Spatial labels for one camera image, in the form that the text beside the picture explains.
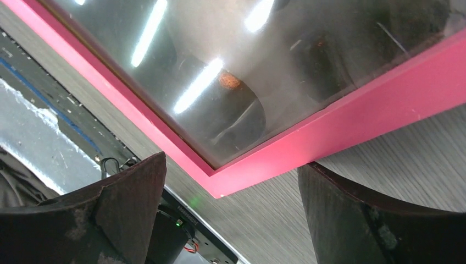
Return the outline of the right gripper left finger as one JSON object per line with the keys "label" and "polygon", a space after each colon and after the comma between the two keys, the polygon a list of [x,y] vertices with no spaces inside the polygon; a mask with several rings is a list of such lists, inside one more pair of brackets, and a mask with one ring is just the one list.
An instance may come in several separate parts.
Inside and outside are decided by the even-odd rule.
{"label": "right gripper left finger", "polygon": [[1,209],[1,263],[144,263],[166,173],[160,152],[39,205]]}

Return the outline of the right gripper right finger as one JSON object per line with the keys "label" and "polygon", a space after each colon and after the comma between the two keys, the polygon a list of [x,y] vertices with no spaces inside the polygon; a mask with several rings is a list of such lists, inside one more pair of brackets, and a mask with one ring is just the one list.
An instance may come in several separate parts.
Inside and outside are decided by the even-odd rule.
{"label": "right gripper right finger", "polygon": [[297,173],[318,263],[465,263],[465,213],[395,199],[316,162]]}

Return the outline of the pink wooden picture frame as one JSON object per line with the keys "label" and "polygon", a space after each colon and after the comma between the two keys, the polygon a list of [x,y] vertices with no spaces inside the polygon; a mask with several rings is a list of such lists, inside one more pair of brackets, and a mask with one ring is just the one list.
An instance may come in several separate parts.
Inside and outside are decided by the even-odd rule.
{"label": "pink wooden picture frame", "polygon": [[215,170],[38,1],[5,5],[217,199],[465,103],[462,30]]}

